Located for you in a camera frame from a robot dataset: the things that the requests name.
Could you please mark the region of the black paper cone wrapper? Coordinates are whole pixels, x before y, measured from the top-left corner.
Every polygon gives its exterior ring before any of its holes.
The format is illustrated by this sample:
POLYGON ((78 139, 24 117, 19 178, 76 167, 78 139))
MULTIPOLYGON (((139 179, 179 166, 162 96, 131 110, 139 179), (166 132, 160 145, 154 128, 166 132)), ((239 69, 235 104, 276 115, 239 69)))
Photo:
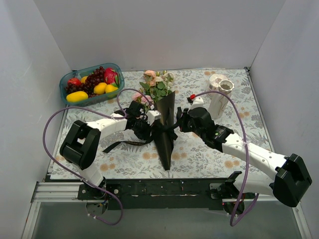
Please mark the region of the black paper cone wrapper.
POLYGON ((168 128, 174 124, 175 92, 163 97, 155 103, 155 109, 161 114, 152 134, 160 162, 165 171, 170 170, 171 154, 173 151, 173 136, 168 128))

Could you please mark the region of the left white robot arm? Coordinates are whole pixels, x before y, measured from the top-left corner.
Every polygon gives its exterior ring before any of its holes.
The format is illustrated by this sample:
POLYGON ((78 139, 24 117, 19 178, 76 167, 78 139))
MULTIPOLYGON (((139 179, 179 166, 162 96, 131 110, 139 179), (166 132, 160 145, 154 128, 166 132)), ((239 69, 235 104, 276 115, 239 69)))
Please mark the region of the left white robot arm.
POLYGON ((127 129, 146 140, 151 135, 151 125, 160 118, 160 113, 153 106, 144 114, 137 102, 132 102, 125 113, 126 116, 113 113, 91 122, 75 121, 60 148, 60 155, 75 165, 80 179, 90 186, 89 193, 95 199, 103 198, 106 193, 102 184, 104 178, 94 163, 100 140, 127 129))

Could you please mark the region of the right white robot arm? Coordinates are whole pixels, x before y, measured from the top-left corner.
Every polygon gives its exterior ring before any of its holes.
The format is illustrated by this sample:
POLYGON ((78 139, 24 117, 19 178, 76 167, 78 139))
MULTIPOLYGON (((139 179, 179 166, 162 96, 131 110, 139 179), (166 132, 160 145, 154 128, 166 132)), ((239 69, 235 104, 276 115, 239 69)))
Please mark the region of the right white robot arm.
POLYGON ((262 171, 260 178, 242 171, 233 172, 224 183, 211 189, 217 198, 237 198, 245 193, 265 194, 293 208, 313 182, 299 155, 285 156, 247 143, 233 130, 215 124, 203 107, 178 108, 176 119, 181 132, 193 132, 208 147, 235 156, 262 171))

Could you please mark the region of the black ribbon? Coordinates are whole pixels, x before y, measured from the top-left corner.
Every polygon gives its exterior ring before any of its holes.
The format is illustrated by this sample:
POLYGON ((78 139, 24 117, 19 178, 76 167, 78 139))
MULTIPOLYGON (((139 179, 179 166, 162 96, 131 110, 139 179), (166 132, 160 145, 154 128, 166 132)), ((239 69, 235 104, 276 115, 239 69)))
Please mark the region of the black ribbon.
MULTIPOLYGON (((145 114, 141 114, 139 117, 136 117, 138 119, 143 119, 147 121, 147 113, 145 114)), ((149 140, 142 140, 142 142, 137 142, 137 141, 127 141, 127 140, 123 140, 123 141, 117 141, 113 144, 111 144, 110 146, 108 146, 106 149, 103 150, 104 153, 109 153, 111 150, 113 150, 115 147, 117 147, 118 145, 120 145, 121 143, 124 144, 128 144, 128 145, 134 145, 134 146, 144 146, 146 144, 149 144, 151 142, 154 142, 154 135, 152 134, 153 128, 156 125, 156 122, 158 120, 156 120, 151 126, 151 136, 149 140)))

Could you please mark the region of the pink flower bouquet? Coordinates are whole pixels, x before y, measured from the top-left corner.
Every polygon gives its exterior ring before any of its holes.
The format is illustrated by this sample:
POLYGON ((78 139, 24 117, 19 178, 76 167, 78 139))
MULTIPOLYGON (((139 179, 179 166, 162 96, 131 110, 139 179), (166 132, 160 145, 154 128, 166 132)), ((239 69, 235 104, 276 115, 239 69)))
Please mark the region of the pink flower bouquet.
POLYGON ((143 82, 140 82, 139 93, 132 96, 132 100, 141 103, 145 110, 150 109, 149 102, 160 110, 168 107, 174 111, 175 92, 173 90, 173 82, 175 75, 173 72, 166 70, 155 72, 146 70, 143 72, 143 82))

